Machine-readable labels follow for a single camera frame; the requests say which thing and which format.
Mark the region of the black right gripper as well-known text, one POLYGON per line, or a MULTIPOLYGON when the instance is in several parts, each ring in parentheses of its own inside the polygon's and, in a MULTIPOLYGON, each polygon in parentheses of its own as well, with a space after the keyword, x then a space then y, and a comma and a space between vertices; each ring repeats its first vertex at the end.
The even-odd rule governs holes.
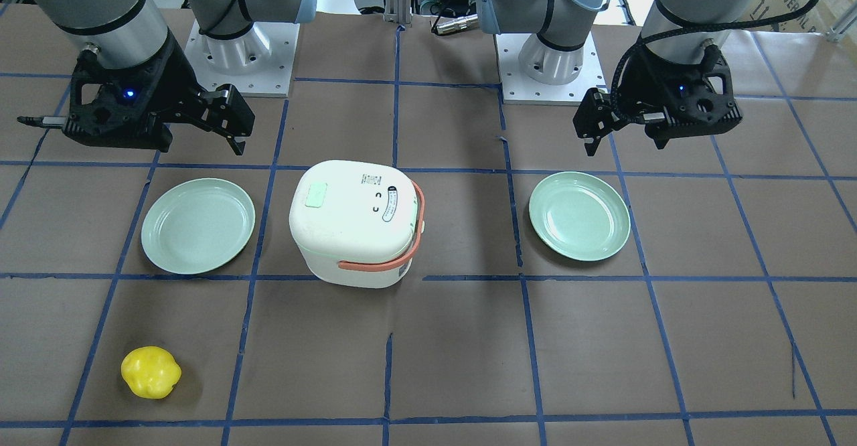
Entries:
POLYGON ((85 44, 70 82, 66 116, 18 117, 22 125, 58 129, 90 147, 138 148, 166 152, 170 123, 195 125, 225 138, 243 156, 255 115, 232 84, 206 91, 196 79, 174 35, 147 61, 108 70, 101 50, 85 44))

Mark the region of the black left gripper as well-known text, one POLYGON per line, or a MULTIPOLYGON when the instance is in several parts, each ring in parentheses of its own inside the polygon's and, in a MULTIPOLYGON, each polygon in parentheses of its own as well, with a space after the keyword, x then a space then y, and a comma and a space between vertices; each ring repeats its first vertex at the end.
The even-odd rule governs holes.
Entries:
POLYGON ((594 157, 603 138, 627 125, 643 125, 658 149, 668 141, 709 137, 743 119, 722 50, 701 44, 694 64, 674 64, 636 44, 619 60, 609 91, 588 89, 573 117, 578 138, 594 157))

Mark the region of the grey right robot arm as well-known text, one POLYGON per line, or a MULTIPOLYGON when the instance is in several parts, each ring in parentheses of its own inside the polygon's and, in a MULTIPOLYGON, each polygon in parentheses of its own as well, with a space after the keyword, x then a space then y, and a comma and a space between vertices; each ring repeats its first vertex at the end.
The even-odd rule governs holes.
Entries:
MULTIPOLYGON (((154 0, 34 0, 76 44, 68 114, 18 117, 84 146, 168 152, 170 123, 226 140, 242 155, 255 115, 233 83, 212 91, 196 76, 154 0)), ((317 0, 188 0, 203 55, 220 73, 260 70, 272 59, 262 23, 313 21, 317 0)))

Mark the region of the green plate near left arm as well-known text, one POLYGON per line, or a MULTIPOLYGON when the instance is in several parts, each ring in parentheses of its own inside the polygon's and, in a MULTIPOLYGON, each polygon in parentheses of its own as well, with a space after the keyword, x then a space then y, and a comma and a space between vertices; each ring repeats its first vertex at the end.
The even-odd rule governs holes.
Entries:
POLYGON ((619 193, 599 177, 577 171, 540 180, 528 214, 545 245, 579 262, 615 256, 631 233, 629 209, 619 193))

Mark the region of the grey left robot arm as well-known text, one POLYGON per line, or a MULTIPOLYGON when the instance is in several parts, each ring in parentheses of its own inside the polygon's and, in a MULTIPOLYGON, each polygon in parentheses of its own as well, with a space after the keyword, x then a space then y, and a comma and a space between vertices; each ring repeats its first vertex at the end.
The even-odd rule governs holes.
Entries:
MULTIPOLYGON (((579 72, 585 40, 606 0, 475 0, 481 30, 524 34, 518 64, 537 82, 564 85, 579 72)), ((594 155, 625 125, 643 125, 657 148, 731 131, 743 119, 722 46, 752 0, 654 0, 608 91, 591 87, 573 117, 594 155)))

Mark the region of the green plate near right arm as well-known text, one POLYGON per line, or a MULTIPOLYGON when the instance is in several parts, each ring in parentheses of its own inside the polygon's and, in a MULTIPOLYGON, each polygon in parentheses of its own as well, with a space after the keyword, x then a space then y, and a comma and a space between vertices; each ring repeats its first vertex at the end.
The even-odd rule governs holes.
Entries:
POLYGON ((153 202, 141 226, 141 246, 156 267, 198 275, 238 256, 254 227, 254 202, 244 189, 220 178, 193 179, 153 202))

